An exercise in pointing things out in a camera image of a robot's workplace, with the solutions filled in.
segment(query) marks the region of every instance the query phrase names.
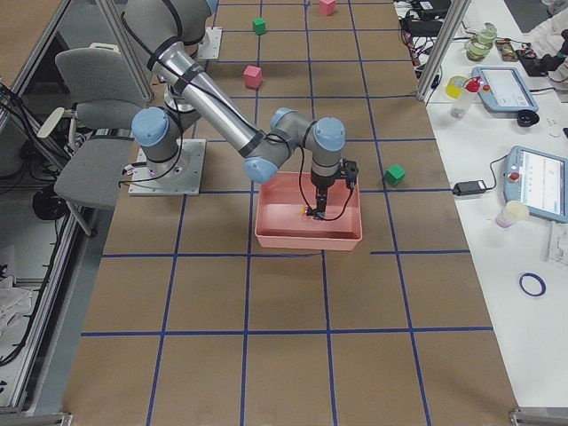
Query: chair backrest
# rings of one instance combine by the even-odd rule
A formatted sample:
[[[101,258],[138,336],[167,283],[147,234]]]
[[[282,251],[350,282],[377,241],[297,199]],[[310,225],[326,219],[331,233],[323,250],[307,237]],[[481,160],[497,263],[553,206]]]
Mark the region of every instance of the chair backrest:
[[[130,128],[144,100],[119,52],[93,47],[72,49],[59,53],[55,64],[77,102],[77,117],[85,126]]]

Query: green cube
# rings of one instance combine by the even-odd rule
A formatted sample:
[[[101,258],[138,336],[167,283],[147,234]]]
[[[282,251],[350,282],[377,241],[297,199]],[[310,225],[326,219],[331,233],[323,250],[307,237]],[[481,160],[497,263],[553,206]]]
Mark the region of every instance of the green cube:
[[[262,18],[252,20],[252,29],[255,30],[257,36],[261,36],[266,32],[266,22]]]
[[[384,180],[391,186],[396,186],[405,178],[406,171],[398,164],[391,165],[384,173]]]

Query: cube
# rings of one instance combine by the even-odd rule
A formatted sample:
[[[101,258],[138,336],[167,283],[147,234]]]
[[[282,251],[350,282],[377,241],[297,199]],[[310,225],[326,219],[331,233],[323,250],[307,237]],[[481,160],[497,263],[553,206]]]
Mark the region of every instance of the cube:
[[[252,29],[255,31],[257,36],[261,36],[266,32],[266,21],[262,18],[252,20]]]
[[[396,186],[405,178],[406,171],[398,164],[391,165],[384,173],[384,180],[391,186]]]
[[[332,15],[335,10],[335,0],[319,0],[319,13],[322,15]]]
[[[249,89],[258,89],[263,82],[263,70],[260,67],[249,65],[242,73],[245,80],[245,86]]]

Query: blue joint cap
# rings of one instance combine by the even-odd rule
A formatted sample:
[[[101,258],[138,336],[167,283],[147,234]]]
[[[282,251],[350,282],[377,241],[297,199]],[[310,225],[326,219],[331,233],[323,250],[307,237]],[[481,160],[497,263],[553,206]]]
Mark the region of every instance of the blue joint cap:
[[[295,113],[295,112],[296,112],[295,109],[284,108],[284,107],[278,108],[278,110],[276,110],[276,112],[272,116],[272,119],[270,120],[270,128],[274,129],[276,126],[278,126],[279,121],[287,113]]]
[[[268,182],[278,171],[273,162],[260,157],[249,157],[244,164],[247,175],[258,184]]]
[[[217,10],[217,0],[207,0],[207,4],[211,10],[211,13],[215,13]]]
[[[170,120],[160,108],[150,106],[132,119],[132,133],[141,146],[154,146],[166,136]]]
[[[313,126],[313,136],[319,146],[334,153],[345,145],[345,126],[336,118],[324,117]]]

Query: red block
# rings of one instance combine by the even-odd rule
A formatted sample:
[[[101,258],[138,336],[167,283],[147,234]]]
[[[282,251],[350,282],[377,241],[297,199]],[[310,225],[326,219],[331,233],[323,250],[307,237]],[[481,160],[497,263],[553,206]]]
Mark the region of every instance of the red block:
[[[258,89],[263,82],[263,70],[259,67],[249,65],[242,76],[245,79],[245,86],[249,89]]]
[[[319,0],[319,13],[329,16],[335,9],[335,0]]]

